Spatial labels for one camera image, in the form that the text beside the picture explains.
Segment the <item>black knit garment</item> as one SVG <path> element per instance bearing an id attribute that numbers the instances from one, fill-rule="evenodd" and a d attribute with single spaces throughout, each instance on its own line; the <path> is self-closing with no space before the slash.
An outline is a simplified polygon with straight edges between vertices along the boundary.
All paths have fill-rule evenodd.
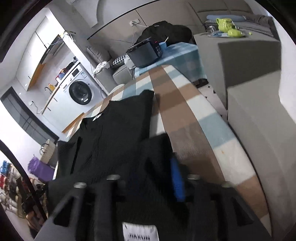
<path id="1" fill-rule="evenodd" d="M 225 189 L 188 178 L 177 201 L 166 133 L 149 135 L 154 92 L 111 101 L 100 117 L 58 144 L 57 178 L 46 192 L 42 240 L 229 240 Z"/>

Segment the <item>black clothes pile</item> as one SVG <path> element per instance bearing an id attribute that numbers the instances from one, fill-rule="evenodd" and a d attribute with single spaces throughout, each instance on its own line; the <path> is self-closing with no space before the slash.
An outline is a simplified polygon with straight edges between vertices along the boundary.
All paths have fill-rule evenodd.
<path id="1" fill-rule="evenodd" d="M 159 43 L 168 38 L 166 45 L 170 46 L 180 42 L 189 43 L 192 39 L 192 31 L 184 25 L 173 25 L 167 21 L 161 21 L 145 28 L 135 43 L 147 38 L 152 38 Z"/>

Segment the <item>checkered plaid blanket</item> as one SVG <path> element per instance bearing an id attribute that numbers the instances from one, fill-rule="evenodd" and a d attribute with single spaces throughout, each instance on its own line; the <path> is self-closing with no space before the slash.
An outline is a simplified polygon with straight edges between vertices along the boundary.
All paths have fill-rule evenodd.
<path id="1" fill-rule="evenodd" d="M 154 92 L 149 135 L 166 133 L 176 159 L 186 166 L 188 178 L 221 186 L 229 182 L 234 197 L 224 201 L 231 219 L 270 223 L 266 199 L 255 170 L 229 126 L 189 80 L 171 65 L 150 70 L 119 88 L 93 107 L 85 118 L 99 118 L 111 101 Z M 82 121 L 76 121 L 73 135 Z"/>

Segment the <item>light blue checkered cloth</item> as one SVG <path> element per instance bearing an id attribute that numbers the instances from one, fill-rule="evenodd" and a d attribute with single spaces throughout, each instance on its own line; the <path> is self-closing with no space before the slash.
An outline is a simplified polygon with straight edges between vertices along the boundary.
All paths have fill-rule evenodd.
<path id="1" fill-rule="evenodd" d="M 163 56 L 155 63 L 144 68 L 136 67 L 134 77 L 138 77 L 161 65 L 173 66 L 191 82 L 207 79 L 198 46 L 194 44 L 180 42 L 168 46 L 164 50 Z"/>

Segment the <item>grey sofa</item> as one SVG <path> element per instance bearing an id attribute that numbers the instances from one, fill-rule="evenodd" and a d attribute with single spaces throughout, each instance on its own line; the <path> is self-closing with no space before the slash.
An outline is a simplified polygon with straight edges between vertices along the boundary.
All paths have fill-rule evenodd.
<path id="1" fill-rule="evenodd" d="M 88 46 L 86 52 L 91 64 L 95 66 L 92 71 L 94 79 L 107 93 L 132 80 L 132 71 L 125 65 L 126 54 L 113 59 L 101 46 Z"/>

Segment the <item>grey fabric box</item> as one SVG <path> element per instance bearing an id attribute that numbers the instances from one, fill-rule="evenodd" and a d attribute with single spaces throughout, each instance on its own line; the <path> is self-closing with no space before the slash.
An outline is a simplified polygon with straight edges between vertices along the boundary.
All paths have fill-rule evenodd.
<path id="1" fill-rule="evenodd" d="M 295 122 L 280 102 L 280 42 L 194 37 L 208 82 L 250 156 L 271 206 L 295 209 Z"/>

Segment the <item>woven basket bag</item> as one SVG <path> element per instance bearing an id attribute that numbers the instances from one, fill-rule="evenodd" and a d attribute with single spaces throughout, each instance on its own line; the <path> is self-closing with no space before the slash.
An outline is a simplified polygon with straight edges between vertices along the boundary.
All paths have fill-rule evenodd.
<path id="1" fill-rule="evenodd" d="M 46 140 L 46 142 L 41 144 L 40 147 L 40 161 L 49 166 L 54 166 L 53 162 L 55 149 L 56 145 L 50 139 Z"/>

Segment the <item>purple bag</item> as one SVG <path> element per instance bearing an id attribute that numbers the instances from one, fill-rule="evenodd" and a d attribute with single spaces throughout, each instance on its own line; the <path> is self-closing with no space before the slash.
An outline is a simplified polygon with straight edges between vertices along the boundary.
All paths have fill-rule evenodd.
<path id="1" fill-rule="evenodd" d="M 54 169 L 41 162 L 36 156 L 29 161 L 28 171 L 42 182 L 51 181 L 54 176 Z"/>

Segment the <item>white washing machine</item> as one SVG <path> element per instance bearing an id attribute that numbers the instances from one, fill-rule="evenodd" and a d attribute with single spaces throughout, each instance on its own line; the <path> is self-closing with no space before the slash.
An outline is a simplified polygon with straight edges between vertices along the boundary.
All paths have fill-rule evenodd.
<path id="1" fill-rule="evenodd" d="M 62 132 L 78 116 L 88 112 L 105 98 L 106 93 L 82 64 L 75 64 L 50 97 L 43 116 Z"/>

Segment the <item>black storage bin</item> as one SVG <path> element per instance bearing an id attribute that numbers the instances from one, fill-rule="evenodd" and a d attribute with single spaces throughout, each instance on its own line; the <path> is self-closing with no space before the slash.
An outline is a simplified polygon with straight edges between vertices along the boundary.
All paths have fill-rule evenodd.
<path id="1" fill-rule="evenodd" d="M 126 54 L 137 68 L 155 63 L 163 55 L 163 50 L 154 39 L 147 38 L 127 49 Z"/>

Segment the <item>black white patterned pillow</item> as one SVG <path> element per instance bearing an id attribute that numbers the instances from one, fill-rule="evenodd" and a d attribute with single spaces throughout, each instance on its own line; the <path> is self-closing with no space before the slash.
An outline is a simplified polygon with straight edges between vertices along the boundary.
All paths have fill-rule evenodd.
<path id="1" fill-rule="evenodd" d="M 125 63 L 125 58 L 126 58 L 126 54 L 123 54 L 119 57 L 117 57 L 111 64 L 111 68 L 119 68 L 120 66 L 122 66 Z"/>

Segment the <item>white cloth on sofa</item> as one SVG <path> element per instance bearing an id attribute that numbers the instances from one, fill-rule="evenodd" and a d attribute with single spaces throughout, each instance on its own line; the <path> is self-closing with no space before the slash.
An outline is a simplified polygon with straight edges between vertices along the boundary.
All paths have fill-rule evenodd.
<path id="1" fill-rule="evenodd" d="M 107 61 L 103 61 L 103 62 L 99 63 L 92 72 L 93 77 L 95 77 L 103 69 L 108 69 L 108 68 L 110 68 L 110 64 Z"/>

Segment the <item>yellow-green toy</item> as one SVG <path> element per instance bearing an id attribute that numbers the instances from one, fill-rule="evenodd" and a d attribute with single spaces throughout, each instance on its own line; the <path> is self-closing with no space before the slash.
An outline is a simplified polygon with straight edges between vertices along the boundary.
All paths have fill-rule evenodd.
<path id="1" fill-rule="evenodd" d="M 228 37 L 241 38 L 245 36 L 243 32 L 236 28 L 230 18 L 217 18 L 216 23 L 218 25 L 218 30 L 226 34 Z"/>

